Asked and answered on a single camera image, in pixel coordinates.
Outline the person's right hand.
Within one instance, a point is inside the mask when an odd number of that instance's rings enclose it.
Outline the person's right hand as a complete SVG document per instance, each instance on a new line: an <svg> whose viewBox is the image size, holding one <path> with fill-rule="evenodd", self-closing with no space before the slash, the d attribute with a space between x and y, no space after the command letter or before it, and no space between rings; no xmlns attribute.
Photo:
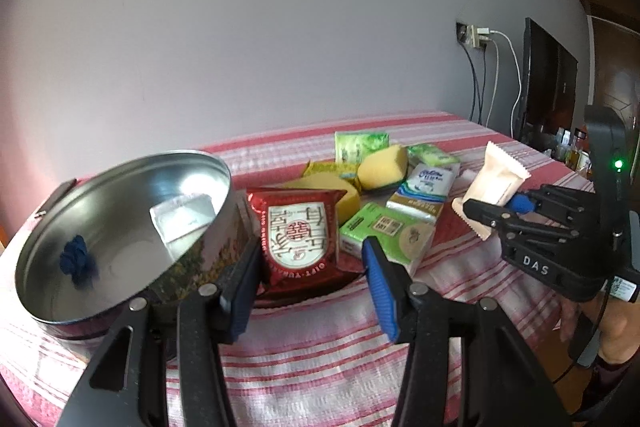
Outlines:
<svg viewBox="0 0 640 427"><path fill-rule="evenodd" d="M588 314L593 322L597 321L605 298L608 298L608 303L599 326L599 355L608 364L623 364L639 349L640 303L626 303L601 294L582 305L585 314Z"/></svg>

